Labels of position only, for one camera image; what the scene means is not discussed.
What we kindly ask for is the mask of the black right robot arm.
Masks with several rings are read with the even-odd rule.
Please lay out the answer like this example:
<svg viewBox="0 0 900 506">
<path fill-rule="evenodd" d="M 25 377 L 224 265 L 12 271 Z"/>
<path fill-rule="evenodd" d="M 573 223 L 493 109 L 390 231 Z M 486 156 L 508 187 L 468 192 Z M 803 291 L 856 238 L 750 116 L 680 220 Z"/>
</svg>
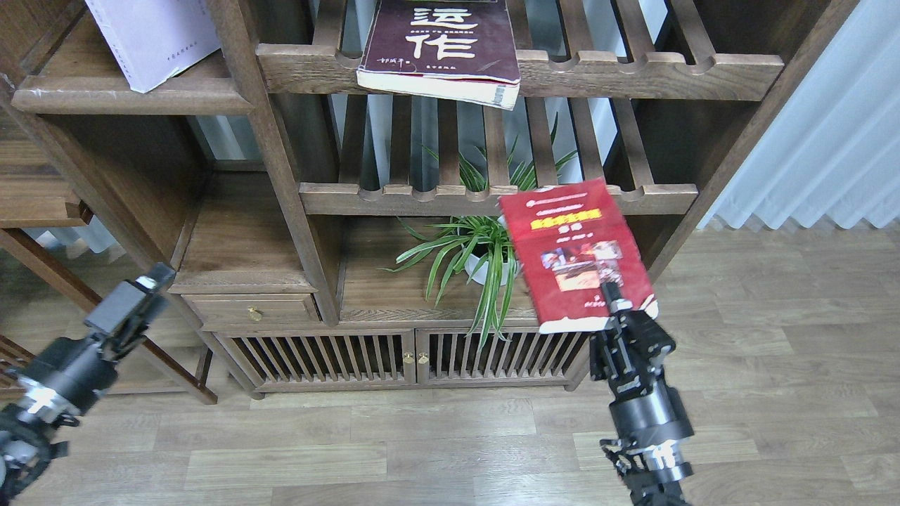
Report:
<svg viewBox="0 0 900 506">
<path fill-rule="evenodd" d="M 617 283 L 604 283 L 601 292 L 610 322 L 589 337 L 591 378 L 605 380 L 614 395 L 617 438 L 599 446 L 634 505 L 686 505 L 679 482 L 693 469 L 679 445 L 695 432 L 663 365 L 676 343 L 646 311 L 633 308 Z"/>
</svg>

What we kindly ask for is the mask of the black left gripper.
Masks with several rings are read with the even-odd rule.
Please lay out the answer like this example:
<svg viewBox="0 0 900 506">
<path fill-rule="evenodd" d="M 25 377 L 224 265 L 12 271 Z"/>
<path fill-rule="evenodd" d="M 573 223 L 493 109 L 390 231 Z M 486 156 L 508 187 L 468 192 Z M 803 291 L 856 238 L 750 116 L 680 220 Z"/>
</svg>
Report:
<svg viewBox="0 0 900 506">
<path fill-rule="evenodd" d="M 156 263 L 145 275 L 119 283 L 84 320 L 87 337 L 59 337 L 15 369 L 25 394 L 11 406 L 12 419 L 35 429 L 79 426 L 78 417 L 117 381 L 116 365 L 167 307 L 163 292 L 175 277 L 170 266 Z"/>
</svg>

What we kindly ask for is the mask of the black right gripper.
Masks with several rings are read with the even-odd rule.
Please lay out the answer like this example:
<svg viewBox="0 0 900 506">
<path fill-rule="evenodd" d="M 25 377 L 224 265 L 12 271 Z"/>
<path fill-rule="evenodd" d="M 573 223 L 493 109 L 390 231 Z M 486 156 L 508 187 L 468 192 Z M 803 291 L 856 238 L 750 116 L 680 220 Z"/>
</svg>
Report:
<svg viewBox="0 0 900 506">
<path fill-rule="evenodd" d="M 627 486 L 668 486 L 693 474 L 679 446 L 695 435 L 681 397 L 666 387 L 663 362 L 676 342 L 644 310 L 634 309 L 619 285 L 601 292 L 611 323 L 589 337 L 589 374 L 614 394 L 648 394 L 610 404 L 617 439 L 605 454 Z"/>
</svg>

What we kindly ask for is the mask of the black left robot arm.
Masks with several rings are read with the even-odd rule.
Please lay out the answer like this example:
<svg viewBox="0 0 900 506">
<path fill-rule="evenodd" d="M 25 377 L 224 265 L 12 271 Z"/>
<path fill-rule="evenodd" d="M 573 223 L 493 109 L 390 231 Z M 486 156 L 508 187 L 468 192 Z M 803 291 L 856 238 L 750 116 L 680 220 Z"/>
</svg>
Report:
<svg viewBox="0 0 900 506">
<path fill-rule="evenodd" d="M 3 504 L 67 455 L 67 442 L 53 441 L 56 432 L 78 426 L 115 384 L 119 362 L 145 342 L 149 323 L 166 308 L 162 291 L 175 275 L 157 263 L 120 282 L 84 319 L 86 336 L 58 337 L 28 365 L 13 369 L 25 391 L 1 413 Z"/>
</svg>

